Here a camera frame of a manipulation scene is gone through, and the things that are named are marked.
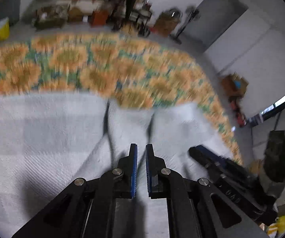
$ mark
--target red object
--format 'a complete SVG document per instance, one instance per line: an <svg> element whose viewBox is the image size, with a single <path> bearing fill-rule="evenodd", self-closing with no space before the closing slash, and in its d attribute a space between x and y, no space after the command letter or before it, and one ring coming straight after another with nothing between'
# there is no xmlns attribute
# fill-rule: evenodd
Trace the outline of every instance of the red object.
<svg viewBox="0 0 285 238"><path fill-rule="evenodd" d="M234 112L237 112L239 110L238 105L236 104L235 100L233 100L230 104L231 104L231 108Z"/></svg>
<svg viewBox="0 0 285 238"><path fill-rule="evenodd" d="M91 25L92 27L103 26L106 24L108 11L93 11Z"/></svg>
<svg viewBox="0 0 285 238"><path fill-rule="evenodd" d="M239 124L240 128L244 127L246 125L246 117L242 113L237 112L236 113L237 123Z"/></svg>

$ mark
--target cardboard box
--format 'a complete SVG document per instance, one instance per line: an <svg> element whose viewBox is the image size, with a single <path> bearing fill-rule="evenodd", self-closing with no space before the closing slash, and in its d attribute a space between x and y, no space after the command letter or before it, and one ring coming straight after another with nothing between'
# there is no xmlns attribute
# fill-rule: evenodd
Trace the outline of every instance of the cardboard box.
<svg viewBox="0 0 285 238"><path fill-rule="evenodd" d="M82 22L83 17L86 16L78 7L73 7L67 14L68 22Z"/></svg>
<svg viewBox="0 0 285 238"><path fill-rule="evenodd" d="M68 18L69 5L53 5L39 8L36 11L35 27L38 30L46 28L61 28Z"/></svg>
<svg viewBox="0 0 285 238"><path fill-rule="evenodd" d="M221 85L228 97L243 97L246 93L248 81L237 74L227 75L221 80Z"/></svg>
<svg viewBox="0 0 285 238"><path fill-rule="evenodd" d="M109 15L108 11L93 11L91 18L92 27L105 25L108 15Z"/></svg>

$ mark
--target floral rug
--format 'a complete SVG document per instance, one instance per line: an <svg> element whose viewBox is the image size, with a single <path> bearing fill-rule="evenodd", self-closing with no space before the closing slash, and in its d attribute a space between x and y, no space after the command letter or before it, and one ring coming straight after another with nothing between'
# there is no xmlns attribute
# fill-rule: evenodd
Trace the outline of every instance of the floral rug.
<svg viewBox="0 0 285 238"><path fill-rule="evenodd" d="M122 107L195 101L242 163L228 117L201 67L185 52L122 34L58 34L0 47L0 95L89 90Z"/></svg>

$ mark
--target window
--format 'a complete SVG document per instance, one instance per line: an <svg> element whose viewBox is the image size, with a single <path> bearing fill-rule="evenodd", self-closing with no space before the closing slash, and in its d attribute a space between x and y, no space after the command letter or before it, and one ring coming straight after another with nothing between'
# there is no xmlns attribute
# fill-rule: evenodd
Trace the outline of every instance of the window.
<svg viewBox="0 0 285 238"><path fill-rule="evenodd" d="M275 107L281 105L283 102L285 102L285 96L280 98L276 103L275 103Z"/></svg>
<svg viewBox="0 0 285 238"><path fill-rule="evenodd" d="M282 98L280 98L277 102L275 102L274 104L272 104L271 106L269 106L269 107L267 107L265 110L263 110L263 111L261 112L261 114L263 115L263 114L265 114L265 113L267 113L267 112L273 110L273 108L275 108L275 107L281 105L283 102L285 102L285 95L284 95Z"/></svg>

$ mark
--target yellow container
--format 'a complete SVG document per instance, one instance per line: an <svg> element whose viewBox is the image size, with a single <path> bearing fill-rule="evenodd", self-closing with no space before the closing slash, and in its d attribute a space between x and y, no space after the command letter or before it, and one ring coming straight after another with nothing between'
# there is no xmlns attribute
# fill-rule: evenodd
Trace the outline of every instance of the yellow container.
<svg viewBox="0 0 285 238"><path fill-rule="evenodd" d="M0 21L0 42L9 37L9 18Z"/></svg>

